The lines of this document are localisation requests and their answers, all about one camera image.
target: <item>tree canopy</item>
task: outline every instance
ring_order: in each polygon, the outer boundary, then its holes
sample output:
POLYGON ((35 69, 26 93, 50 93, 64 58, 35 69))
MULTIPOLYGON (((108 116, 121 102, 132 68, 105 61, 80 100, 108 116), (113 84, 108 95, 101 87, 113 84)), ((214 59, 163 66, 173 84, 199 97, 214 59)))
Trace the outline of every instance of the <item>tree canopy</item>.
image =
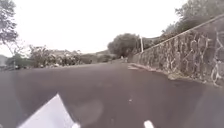
POLYGON ((140 38, 129 33, 118 35, 113 42, 108 44, 108 49, 118 57, 127 57, 140 50, 140 38))
POLYGON ((224 0, 188 0, 175 11, 180 20, 169 25, 164 31, 165 35, 175 36, 223 14, 224 0))
POLYGON ((15 42, 18 36, 13 19, 14 7, 12 0, 0 0, 0 44, 15 42))

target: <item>tree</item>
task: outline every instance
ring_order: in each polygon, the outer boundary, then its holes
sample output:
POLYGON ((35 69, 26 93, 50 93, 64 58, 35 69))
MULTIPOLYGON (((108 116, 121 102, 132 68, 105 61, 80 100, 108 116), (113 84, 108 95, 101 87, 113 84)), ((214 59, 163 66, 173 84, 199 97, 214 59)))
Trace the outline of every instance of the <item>tree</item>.
POLYGON ((49 60, 49 50, 45 47, 34 47, 30 46, 30 60, 32 66, 35 68, 45 67, 48 64, 49 60))
POLYGON ((16 53, 13 57, 7 59, 6 65, 9 67, 14 67, 16 69, 26 68, 29 66, 29 60, 27 58, 23 58, 21 54, 16 53))
POLYGON ((127 57, 140 51, 140 38, 129 33, 118 35, 108 44, 108 50, 118 57, 127 57))
POLYGON ((224 0, 188 0, 181 8, 176 9, 180 20, 164 30, 167 38, 187 31, 220 14, 224 13, 224 0))
POLYGON ((13 19, 14 8, 15 4, 12 0, 0 0, 0 44, 6 45, 11 52, 8 43, 15 42, 18 37, 13 19))

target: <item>sky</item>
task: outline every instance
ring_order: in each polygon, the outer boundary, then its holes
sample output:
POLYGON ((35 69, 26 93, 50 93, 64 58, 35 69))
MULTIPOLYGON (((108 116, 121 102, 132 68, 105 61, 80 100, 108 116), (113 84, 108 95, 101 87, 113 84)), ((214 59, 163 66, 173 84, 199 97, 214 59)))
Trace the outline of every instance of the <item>sky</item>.
MULTIPOLYGON (((161 35, 186 0, 14 0, 23 45, 93 53, 123 33, 161 35)), ((11 56, 0 46, 0 54, 11 56)))

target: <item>utility pole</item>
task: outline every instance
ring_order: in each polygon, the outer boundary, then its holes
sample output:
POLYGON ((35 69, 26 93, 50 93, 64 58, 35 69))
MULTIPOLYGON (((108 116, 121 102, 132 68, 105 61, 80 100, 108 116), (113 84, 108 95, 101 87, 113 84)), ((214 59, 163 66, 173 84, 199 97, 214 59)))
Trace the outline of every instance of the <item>utility pole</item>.
POLYGON ((143 44, 143 40, 142 40, 142 37, 140 36, 140 40, 141 40, 141 53, 143 53, 143 51, 144 51, 144 44, 143 44))

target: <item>asphalt road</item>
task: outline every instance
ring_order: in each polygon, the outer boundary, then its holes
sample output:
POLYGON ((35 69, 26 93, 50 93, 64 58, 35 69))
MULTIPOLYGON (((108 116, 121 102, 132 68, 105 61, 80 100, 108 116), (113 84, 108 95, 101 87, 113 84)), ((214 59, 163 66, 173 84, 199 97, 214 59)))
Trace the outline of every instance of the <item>asphalt road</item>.
POLYGON ((83 128, 224 127, 222 89, 126 64, 2 72, 0 124, 16 127, 56 93, 83 128))

